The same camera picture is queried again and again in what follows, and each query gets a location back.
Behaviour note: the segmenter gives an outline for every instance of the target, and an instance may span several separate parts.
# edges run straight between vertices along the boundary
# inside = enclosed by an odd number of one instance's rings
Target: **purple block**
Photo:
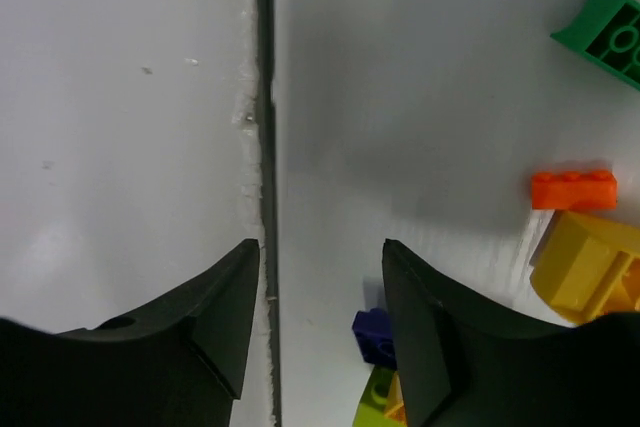
[[[391,319],[386,311],[371,309],[358,312],[351,329],[366,363],[397,370]]]

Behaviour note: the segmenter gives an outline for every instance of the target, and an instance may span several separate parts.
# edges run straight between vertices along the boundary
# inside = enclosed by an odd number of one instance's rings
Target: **green lego brick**
[[[402,427],[401,423],[384,416],[392,380],[392,370],[374,367],[360,398],[353,427]]]
[[[587,0],[567,28],[551,37],[640,90],[640,3]]]

